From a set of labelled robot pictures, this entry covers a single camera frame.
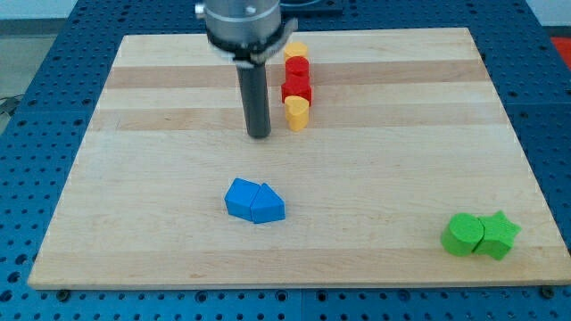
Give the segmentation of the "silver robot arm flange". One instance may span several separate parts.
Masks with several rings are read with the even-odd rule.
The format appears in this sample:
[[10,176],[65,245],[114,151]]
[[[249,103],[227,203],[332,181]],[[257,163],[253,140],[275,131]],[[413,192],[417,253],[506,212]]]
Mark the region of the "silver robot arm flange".
[[298,29],[284,20],[279,0],[203,0],[194,5],[210,45],[236,64],[262,65]]

